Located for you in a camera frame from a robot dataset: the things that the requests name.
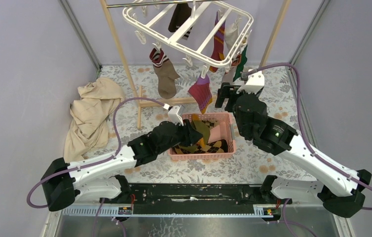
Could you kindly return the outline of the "beige green argyle sock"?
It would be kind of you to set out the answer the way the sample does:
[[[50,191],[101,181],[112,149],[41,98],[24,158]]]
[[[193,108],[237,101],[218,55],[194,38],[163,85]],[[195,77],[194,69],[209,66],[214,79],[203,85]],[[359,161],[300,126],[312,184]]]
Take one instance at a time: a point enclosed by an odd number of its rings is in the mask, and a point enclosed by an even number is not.
[[[220,125],[220,122],[216,119],[207,119],[203,120],[203,122],[209,127],[210,130]]]

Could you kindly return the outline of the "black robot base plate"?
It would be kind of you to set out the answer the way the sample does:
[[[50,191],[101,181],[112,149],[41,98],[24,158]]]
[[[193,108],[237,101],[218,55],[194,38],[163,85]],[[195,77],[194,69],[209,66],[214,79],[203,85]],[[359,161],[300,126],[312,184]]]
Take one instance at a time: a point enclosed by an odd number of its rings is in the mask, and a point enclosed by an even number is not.
[[[100,198],[105,204],[126,204],[134,215],[256,215],[256,207],[267,205],[262,216],[280,214],[285,203],[271,193],[269,176],[262,185],[251,184],[156,184],[128,183],[113,198]]]

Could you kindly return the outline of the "dark brown tan argyle sock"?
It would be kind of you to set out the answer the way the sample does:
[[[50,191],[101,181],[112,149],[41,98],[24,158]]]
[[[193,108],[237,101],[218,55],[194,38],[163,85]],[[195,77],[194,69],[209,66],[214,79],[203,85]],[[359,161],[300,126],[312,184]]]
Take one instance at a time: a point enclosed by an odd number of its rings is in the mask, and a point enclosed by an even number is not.
[[[225,139],[221,139],[205,145],[204,147],[196,144],[194,146],[174,146],[172,152],[177,155],[181,154],[215,154],[228,152],[228,143]]]

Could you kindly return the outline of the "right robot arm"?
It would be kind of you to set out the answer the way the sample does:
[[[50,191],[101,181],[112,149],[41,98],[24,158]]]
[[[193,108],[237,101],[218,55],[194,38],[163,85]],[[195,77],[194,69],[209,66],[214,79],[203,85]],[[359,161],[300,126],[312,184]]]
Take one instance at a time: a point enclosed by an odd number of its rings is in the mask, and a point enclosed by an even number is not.
[[[223,82],[215,106],[222,107],[225,100],[225,110],[234,115],[240,136],[266,153],[293,162],[316,178],[301,181],[268,175],[260,188],[262,201],[273,203],[277,199],[291,199],[294,203],[321,204],[344,218],[352,217],[363,208],[364,187],[358,182],[368,184],[372,177],[370,172],[346,168],[329,157],[324,159],[338,170],[322,163],[315,157],[320,154],[319,150],[311,152],[292,126],[268,115],[267,105],[259,100],[258,93],[246,93],[237,85]]]

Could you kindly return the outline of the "magenta purple-cuff sock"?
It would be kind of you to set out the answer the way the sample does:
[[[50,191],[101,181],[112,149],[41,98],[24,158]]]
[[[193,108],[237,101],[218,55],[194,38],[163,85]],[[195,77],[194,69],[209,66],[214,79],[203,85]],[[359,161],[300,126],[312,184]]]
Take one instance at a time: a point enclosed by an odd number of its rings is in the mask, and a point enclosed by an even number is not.
[[[189,88],[188,93],[195,99],[200,112],[202,114],[206,113],[208,106],[213,101],[209,76],[199,76],[197,81]]]

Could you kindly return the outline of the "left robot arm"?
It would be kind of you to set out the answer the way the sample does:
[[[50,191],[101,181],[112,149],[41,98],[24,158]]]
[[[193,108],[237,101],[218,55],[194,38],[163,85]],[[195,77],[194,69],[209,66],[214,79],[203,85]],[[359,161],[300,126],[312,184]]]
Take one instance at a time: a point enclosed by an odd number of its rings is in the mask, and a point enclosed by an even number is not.
[[[46,180],[42,183],[46,206],[49,211],[58,211],[77,201],[107,198],[126,202],[130,186],[119,171],[155,161],[170,148],[193,145],[201,138],[203,135],[187,119],[183,124],[164,121],[123,145],[118,152],[83,161],[65,162],[64,158],[57,158],[42,177]]]

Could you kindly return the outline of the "olive orange striped sock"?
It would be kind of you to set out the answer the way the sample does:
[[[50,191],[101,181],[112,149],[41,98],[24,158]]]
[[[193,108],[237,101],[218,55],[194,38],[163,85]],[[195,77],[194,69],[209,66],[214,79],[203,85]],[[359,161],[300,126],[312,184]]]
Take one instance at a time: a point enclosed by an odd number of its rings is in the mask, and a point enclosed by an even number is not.
[[[208,140],[210,137],[210,128],[201,120],[193,120],[192,126],[195,128],[196,131],[202,134],[202,138],[198,141],[201,147],[205,147],[208,144]]]

